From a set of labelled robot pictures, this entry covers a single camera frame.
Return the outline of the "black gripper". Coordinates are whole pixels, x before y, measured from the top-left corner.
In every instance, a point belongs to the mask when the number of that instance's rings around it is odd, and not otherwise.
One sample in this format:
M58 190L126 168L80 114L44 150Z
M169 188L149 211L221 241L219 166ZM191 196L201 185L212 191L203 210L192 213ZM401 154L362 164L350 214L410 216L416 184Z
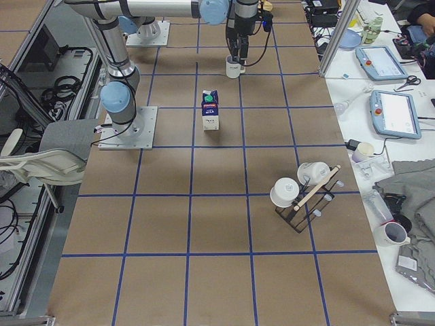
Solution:
M254 34L256 19L257 13L249 17L240 17L234 12L229 13L226 23L226 40L232 62L245 64L249 51L249 36Z

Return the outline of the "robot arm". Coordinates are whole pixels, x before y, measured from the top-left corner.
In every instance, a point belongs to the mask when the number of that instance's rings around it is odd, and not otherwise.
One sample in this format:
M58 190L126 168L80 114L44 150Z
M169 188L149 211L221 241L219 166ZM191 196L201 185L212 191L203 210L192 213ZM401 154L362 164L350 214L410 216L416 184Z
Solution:
M232 61L245 66L249 36L258 20L257 1L120 1L117 15L201 18L205 23L226 23L226 41Z
M112 130L122 138L136 138L144 128L138 115L135 93L139 70L130 59L120 28L120 17L142 25L157 16L202 18L220 24L230 12L228 1L65 1L92 26L94 40L107 60L111 81L101 90L101 102Z

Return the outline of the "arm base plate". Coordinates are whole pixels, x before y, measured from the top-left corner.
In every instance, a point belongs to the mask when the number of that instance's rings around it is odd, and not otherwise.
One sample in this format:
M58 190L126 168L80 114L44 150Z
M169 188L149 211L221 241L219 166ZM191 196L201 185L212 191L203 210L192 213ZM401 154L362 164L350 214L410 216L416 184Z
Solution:
M133 124L122 128L115 124L102 129L98 148L102 150L127 150L153 148L157 106L138 107Z
M169 30L168 20L155 20L149 24L143 24L136 33L127 37L126 46L130 48L167 46Z

